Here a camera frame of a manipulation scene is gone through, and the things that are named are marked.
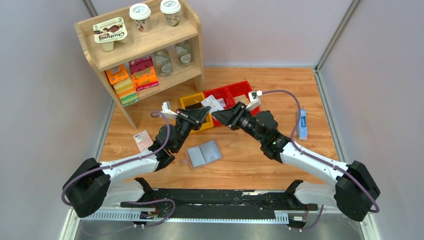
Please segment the white VIP card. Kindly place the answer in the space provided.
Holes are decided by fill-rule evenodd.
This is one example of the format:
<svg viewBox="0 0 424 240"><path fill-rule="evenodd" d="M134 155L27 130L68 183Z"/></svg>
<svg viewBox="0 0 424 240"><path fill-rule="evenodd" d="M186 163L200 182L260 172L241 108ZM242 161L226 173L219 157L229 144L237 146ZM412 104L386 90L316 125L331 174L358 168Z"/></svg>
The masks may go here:
<svg viewBox="0 0 424 240"><path fill-rule="evenodd" d="M207 96L205 99L201 101L201 104L204 107L210 107L210 110L209 110L210 113L224 110L222 105L218 102L218 100L213 95Z"/></svg>

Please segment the beige leather card holder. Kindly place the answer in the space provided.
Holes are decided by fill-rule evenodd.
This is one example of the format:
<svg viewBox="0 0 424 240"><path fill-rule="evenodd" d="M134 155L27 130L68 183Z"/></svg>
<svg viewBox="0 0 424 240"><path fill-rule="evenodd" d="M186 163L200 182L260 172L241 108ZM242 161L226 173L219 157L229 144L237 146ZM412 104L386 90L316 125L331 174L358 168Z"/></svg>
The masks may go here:
<svg viewBox="0 0 424 240"><path fill-rule="evenodd" d="M224 155L215 139L187 148L184 151L181 163L192 171L210 165L224 158Z"/></svg>

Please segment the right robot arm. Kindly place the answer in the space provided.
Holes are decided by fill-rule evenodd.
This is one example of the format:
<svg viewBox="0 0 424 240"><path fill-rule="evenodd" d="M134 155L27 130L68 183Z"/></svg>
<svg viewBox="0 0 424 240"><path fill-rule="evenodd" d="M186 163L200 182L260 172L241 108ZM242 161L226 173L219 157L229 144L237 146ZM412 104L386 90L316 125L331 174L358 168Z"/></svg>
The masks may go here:
<svg viewBox="0 0 424 240"><path fill-rule="evenodd" d="M336 207L348 218L361 222L381 194L363 163L332 160L297 146L278 131L278 123L269 110L252 115L245 104L238 102L232 108L213 112L212 116L231 130L241 129L257 140L267 158L300 168L325 182L296 184L285 195L286 205L291 209L299 209L303 204Z"/></svg>

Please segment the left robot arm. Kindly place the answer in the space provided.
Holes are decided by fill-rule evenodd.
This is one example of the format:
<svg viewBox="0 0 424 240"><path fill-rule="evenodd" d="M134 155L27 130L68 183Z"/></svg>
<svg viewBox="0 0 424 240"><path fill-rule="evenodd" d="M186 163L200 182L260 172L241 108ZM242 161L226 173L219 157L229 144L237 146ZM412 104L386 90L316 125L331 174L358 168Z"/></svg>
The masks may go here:
<svg viewBox="0 0 424 240"><path fill-rule="evenodd" d="M210 110L211 107L206 106L172 111L169 102L163 102L161 110L152 111L150 115L162 117L165 125L147 150L113 161L86 159L63 185L62 202L72 207L80 218L95 213L106 203L128 202L148 207L153 201L152 192L137 181L134 186L125 185L123 181L170 165L190 132L201 128Z"/></svg>

